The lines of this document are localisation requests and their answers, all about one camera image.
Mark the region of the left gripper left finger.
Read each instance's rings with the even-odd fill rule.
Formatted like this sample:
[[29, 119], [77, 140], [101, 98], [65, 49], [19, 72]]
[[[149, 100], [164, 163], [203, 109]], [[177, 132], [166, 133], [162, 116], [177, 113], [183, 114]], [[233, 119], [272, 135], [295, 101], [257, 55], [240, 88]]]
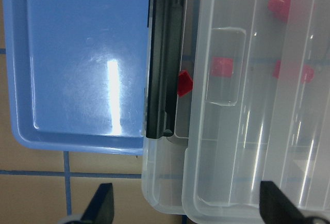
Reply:
[[113, 184], [99, 185], [88, 207], [80, 218], [80, 223], [112, 224], [114, 220]]

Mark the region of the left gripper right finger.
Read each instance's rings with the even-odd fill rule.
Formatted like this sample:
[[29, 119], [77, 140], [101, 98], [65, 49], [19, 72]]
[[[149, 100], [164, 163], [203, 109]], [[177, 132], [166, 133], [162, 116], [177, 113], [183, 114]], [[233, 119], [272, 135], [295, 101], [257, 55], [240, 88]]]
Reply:
[[272, 181], [261, 181], [259, 213], [264, 223], [304, 223], [304, 215]]

